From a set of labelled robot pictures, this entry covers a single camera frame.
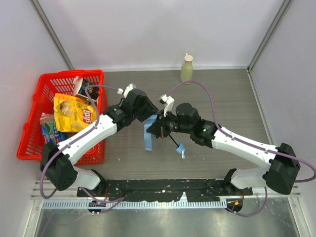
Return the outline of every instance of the blue snack package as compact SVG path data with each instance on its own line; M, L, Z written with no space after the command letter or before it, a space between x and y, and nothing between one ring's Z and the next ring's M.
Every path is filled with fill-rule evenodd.
M67 139L65 132L57 131L55 121L44 122L40 125L40 127L41 127L41 134L44 138L45 144L52 141L54 145L56 145L59 142Z

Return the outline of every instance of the green bottle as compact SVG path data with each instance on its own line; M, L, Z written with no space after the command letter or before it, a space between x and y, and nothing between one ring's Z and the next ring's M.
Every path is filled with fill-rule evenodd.
M188 80L191 80L192 74L193 74L193 65L192 65L193 57L186 53L184 60L185 61L182 64L182 68L181 68L180 80L181 81L188 81Z

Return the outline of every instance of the red plastic basket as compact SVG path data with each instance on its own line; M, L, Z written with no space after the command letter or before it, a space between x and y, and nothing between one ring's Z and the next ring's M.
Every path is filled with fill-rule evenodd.
M44 147L43 137L40 130L40 116L42 113L53 113L53 98L55 93L71 95L73 91L73 79L83 77L95 84L103 85L104 74L101 70L72 70L59 73L43 74L39 78L29 118L23 126L22 138L17 151L17 157L22 160L41 161ZM103 112L108 106L106 92L99 89L98 110ZM89 150L76 165L101 164L104 162L105 141Z

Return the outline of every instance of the gray floor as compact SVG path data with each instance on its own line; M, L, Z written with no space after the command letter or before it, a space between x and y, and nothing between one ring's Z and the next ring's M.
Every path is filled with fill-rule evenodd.
M105 84L125 88L134 83L145 91L156 106L158 98L180 82L179 71L107 72ZM219 123L245 137L268 143L246 70L195 70L194 80L205 84L215 100ZM109 105L120 97L108 91ZM183 85L172 94L175 107L189 102L202 118L212 119L207 94L196 84ZM251 168L254 164L224 151L201 147L188 135L174 134L183 142L186 159L175 152L169 138L153 140L153 151L145 151L144 126L135 121L131 126L107 138L105 163L84 166L96 169L111 179L221 178L231 168Z
M247 198L243 213L263 199ZM258 216L239 217L223 209L114 210L85 216L87 210L42 210L36 237L298 237L286 198L270 198Z

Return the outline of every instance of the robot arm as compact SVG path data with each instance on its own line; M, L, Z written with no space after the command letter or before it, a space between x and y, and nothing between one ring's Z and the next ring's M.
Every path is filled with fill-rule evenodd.
M129 126L136 119L143 122L158 111L157 107L151 103L145 92L136 89L133 84L126 88L123 95L124 99L121 105L109 106L107 110L100 115L98 124L96 124L97 122L95 121L75 136L60 142L58 145L48 143L44 146L40 164L41 171L43 171L49 159L58 152L59 149L68 146L68 148L54 160L46 172L46 177L57 190L62 191L71 185L75 185L89 189L90 193L94 196L99 196L103 193L105 180L97 171L84 170L74 167L74 165L84 153L103 139Z
M165 105L165 109L158 113L156 122L147 129L149 133L161 138L167 137L171 132L188 133L190 138L201 146L233 153L259 166L247 170L231 169L224 179L227 181L225 189L228 192L268 186L278 193L290 194L300 169L299 163L267 152L272 150L295 156L289 145L282 143L280 147L276 147L259 143L221 127L224 132L232 135L230 138L220 131L214 122L201 119L198 111L189 103L177 106L174 115L171 112L174 103L172 97L163 95L160 102ZM243 144L236 138L262 147L263 151Z

